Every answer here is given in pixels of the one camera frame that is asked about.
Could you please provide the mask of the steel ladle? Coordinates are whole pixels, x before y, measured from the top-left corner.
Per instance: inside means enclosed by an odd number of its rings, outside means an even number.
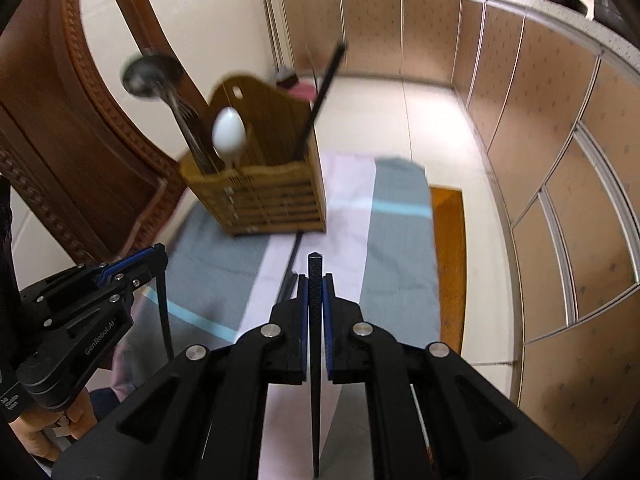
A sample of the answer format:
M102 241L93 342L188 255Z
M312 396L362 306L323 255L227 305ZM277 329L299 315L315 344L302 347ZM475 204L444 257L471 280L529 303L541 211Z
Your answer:
M177 100L181 99L178 95L178 87L184 76L186 76L186 71L176 58L165 53L148 52L130 60L122 71L120 81L125 90L138 99L163 101L170 108L183 139L186 141L186 137L184 136L186 130L183 129L184 123L179 115L177 103ZM205 143L200 137L202 133L201 118L200 123L201 125L198 127L198 137L206 153L215 165L213 174L216 174L218 166L215 159L209 151L206 150Z

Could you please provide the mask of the black chopstick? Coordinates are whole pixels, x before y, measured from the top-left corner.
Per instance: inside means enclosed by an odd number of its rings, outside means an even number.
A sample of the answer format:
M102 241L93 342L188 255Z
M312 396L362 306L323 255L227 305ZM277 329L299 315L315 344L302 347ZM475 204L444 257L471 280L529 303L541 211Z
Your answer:
M293 264L297 257L300 242L302 241L303 232L298 231L294 240L294 245L288 257L288 263L286 264L285 272L282 278L282 282L279 288L277 303L289 300L292 295L295 283L297 281L297 273L293 271Z
M311 406L312 471L320 476L321 349L322 349L322 255L308 255L309 373Z
M309 116L306 120L306 124L304 125L302 132L297 136L294 152L295 160L302 159L304 156L308 139L312 133L312 130L314 130L314 123L316 122L316 119L320 114L322 105L326 100L326 96L328 95L329 90L333 84L333 79L343 62L346 50L347 44L344 40L340 40L335 46L330 64L326 69L326 73L324 74L324 78L322 80L317 97L314 100L314 104L312 104Z

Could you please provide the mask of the kitchen cabinet run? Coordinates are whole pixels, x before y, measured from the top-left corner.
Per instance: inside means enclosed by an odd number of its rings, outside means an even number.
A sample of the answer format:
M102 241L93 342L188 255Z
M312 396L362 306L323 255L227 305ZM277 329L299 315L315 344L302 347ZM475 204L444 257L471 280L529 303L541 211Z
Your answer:
M462 348L589 470L639 405L639 55L541 0L281 0L295 65L405 81L413 154L466 193Z

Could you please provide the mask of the carved wooden chair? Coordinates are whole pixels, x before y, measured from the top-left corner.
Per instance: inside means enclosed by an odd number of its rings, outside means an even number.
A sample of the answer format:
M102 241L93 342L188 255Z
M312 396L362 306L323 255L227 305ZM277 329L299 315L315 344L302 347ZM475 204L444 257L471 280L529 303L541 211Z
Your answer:
M104 84L80 0L1 0L1 172L77 263L152 244L186 192Z

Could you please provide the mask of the wooden utensil holder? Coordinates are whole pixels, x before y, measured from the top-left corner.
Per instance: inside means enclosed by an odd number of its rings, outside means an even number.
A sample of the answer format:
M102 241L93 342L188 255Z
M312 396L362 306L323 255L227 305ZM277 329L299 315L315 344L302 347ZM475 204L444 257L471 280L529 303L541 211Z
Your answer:
M227 106L242 119L246 147L233 167L218 164L213 174L202 174L193 156L184 155L180 172L194 195L232 236L324 232L326 190L316 136L308 138L303 156L294 156L310 103L253 76L234 75L210 98L204 126Z

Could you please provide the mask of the dark steel fork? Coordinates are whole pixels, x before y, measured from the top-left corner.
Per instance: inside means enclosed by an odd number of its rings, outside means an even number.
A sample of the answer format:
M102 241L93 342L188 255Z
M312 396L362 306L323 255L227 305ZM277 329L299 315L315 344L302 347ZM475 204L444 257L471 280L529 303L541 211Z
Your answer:
M200 118L198 118L196 111L188 103L183 102L182 99L178 99L177 103L179 115L184 123L183 129L186 130L184 134L186 143L189 145L198 169L202 174L212 174L215 170L215 165L198 137L198 127L201 125Z

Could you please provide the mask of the white ceramic spoon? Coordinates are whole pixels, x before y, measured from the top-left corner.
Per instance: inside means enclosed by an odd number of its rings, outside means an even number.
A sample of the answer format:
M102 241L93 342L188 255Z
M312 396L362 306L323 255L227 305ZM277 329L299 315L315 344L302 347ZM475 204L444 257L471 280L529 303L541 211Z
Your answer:
M235 108L228 106L219 112L212 128L212 141L216 154L227 168L239 162L247 137L244 122Z

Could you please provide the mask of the grey cooking pot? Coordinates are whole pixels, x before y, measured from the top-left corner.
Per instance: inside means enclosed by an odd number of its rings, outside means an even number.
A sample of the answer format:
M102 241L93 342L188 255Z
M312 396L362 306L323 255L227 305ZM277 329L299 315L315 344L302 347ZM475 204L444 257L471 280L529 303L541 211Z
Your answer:
M632 32L613 0L593 0L593 19L628 41L632 40Z

